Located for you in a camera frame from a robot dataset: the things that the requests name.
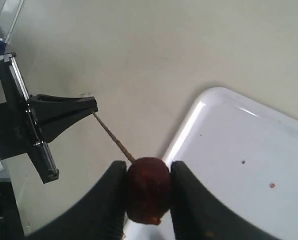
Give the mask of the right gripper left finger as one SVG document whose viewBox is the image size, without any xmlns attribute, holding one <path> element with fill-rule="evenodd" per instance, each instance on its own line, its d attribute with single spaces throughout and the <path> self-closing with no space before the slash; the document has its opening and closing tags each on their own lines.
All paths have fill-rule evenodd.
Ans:
<svg viewBox="0 0 298 240">
<path fill-rule="evenodd" d="M 114 161 L 92 189 L 28 240 L 120 240 L 123 236 L 126 162 Z"/>
</svg>

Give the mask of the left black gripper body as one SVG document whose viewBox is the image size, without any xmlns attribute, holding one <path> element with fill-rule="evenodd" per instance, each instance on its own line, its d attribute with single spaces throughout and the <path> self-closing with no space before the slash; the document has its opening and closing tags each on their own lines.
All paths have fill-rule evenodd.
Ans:
<svg viewBox="0 0 298 240">
<path fill-rule="evenodd" d="M 0 55 L 0 160 L 27 154 L 44 184 L 59 178 L 46 138 L 38 125 L 15 53 Z"/>
</svg>

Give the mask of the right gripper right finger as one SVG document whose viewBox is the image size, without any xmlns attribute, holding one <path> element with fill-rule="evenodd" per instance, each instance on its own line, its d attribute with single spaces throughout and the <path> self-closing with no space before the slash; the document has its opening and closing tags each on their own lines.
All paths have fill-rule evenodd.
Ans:
<svg viewBox="0 0 298 240">
<path fill-rule="evenodd" d="M 295 240 L 298 188 L 294 174 L 268 167 L 264 175 L 239 166 L 233 178 L 201 182 L 196 166 L 175 160 L 171 219 L 177 240 Z"/>
</svg>

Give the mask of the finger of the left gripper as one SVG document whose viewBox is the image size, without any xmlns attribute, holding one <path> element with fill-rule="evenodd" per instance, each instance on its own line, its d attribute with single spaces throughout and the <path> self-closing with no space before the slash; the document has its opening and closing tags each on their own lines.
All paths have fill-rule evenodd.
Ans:
<svg viewBox="0 0 298 240">
<path fill-rule="evenodd" d="M 98 111 L 95 98 L 91 97 L 57 97 L 45 94 L 33 96 L 29 101 L 31 111 L 37 121 L 47 124 L 83 110 Z"/>
<path fill-rule="evenodd" d="M 52 142 L 66 129 L 91 114 L 92 111 L 76 111 L 47 120 L 40 128 L 44 140 Z"/>
</svg>

